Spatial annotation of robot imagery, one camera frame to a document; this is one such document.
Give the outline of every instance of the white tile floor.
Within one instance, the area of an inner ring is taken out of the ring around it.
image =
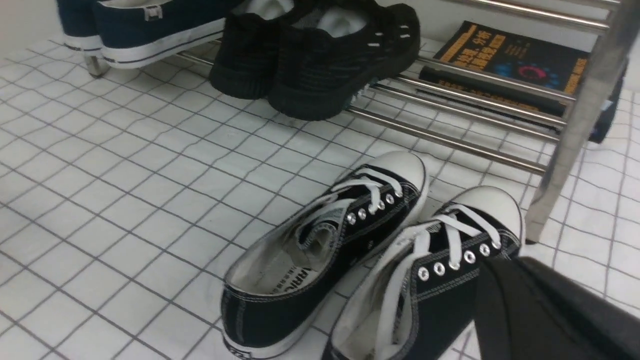
[[[0,63],[0,359],[232,359],[218,321],[227,267],[345,168],[387,151],[429,163],[426,212],[477,184],[526,209],[540,181],[346,115],[283,117],[177,59],[100,80],[83,66],[53,41]],[[553,149],[379,95],[359,103],[532,160]],[[584,151],[529,254],[640,315],[638,214],[640,94],[625,91],[609,139]],[[319,359],[366,271],[280,359]],[[479,358],[473,332],[444,355]]]

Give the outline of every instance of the white wall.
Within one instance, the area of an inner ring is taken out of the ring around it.
[[[0,0],[0,58],[60,31],[55,0]]]

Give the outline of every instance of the black knit shoe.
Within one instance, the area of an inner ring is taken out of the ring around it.
[[[278,65],[282,24],[313,10],[316,0],[247,0],[227,16],[222,44],[209,73],[211,85],[240,99],[271,90]]]
[[[418,57],[420,23],[405,4],[327,0],[282,30],[269,103],[301,120],[338,115],[368,84],[406,70]]]

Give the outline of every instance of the white shoelace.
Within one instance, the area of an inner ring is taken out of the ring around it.
[[[381,179],[383,181],[386,181],[389,185],[391,185],[391,187],[393,188],[397,196],[402,196],[402,186],[393,177],[387,176],[385,174],[381,174],[369,168],[362,168],[356,171],[354,175],[359,175],[359,174],[369,175],[369,176]],[[330,192],[331,192],[330,194],[325,195],[314,202],[314,204],[321,204],[322,202],[332,202],[332,203],[327,206],[323,206],[322,208],[313,212],[311,215],[307,216],[307,219],[302,224],[300,224],[300,227],[301,228],[305,227],[307,224],[314,221],[315,219],[320,217],[322,214],[327,213],[333,209],[338,209],[338,208],[346,209],[353,201],[355,201],[355,199],[343,199],[338,201],[335,201],[335,199],[337,197],[337,194],[340,191],[351,188],[353,186],[365,186],[367,189],[369,189],[371,193],[371,203],[369,205],[369,213],[373,215],[379,209],[379,204],[381,202],[380,188],[384,187],[384,185],[385,184],[379,183],[373,179],[368,178],[367,176],[363,176],[359,179],[347,180],[342,183],[336,184],[330,189]]]
[[[475,221],[484,232],[488,233],[496,249],[500,247],[500,234],[498,230],[480,215],[468,207],[459,204],[449,206],[447,210],[458,210],[468,216],[471,220]],[[388,359],[402,347],[402,344],[393,344],[393,336],[398,301],[403,289],[404,278],[416,260],[430,254],[431,234],[428,228],[438,223],[444,225],[447,233],[447,240],[449,242],[449,266],[452,269],[459,269],[460,263],[462,262],[462,240],[460,238],[460,232],[471,237],[478,236],[482,233],[482,231],[475,227],[456,220],[455,215],[437,215],[425,224],[406,228],[396,238],[394,243],[406,243],[407,239],[411,239],[413,241],[413,251],[398,264],[388,282],[387,290],[382,301],[380,320],[378,322],[374,360]],[[405,299],[404,301],[408,302],[411,301],[411,299]]]

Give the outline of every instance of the shoe label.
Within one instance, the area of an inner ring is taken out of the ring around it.
[[[309,271],[311,271],[309,268],[298,268],[295,266],[290,268],[282,280],[278,282],[276,288],[271,290],[271,294],[286,293],[287,291],[299,288],[309,276]]]
[[[236,357],[236,359],[253,360],[253,356],[251,355],[250,352],[238,350],[238,349],[232,347],[231,345],[229,345],[229,343],[227,342],[227,340],[225,338],[222,338],[222,341],[225,343],[225,346],[227,347],[227,350],[229,350],[229,352],[231,354],[233,354]]]
[[[160,5],[148,6],[143,10],[145,11],[145,21],[162,19],[162,7]]]

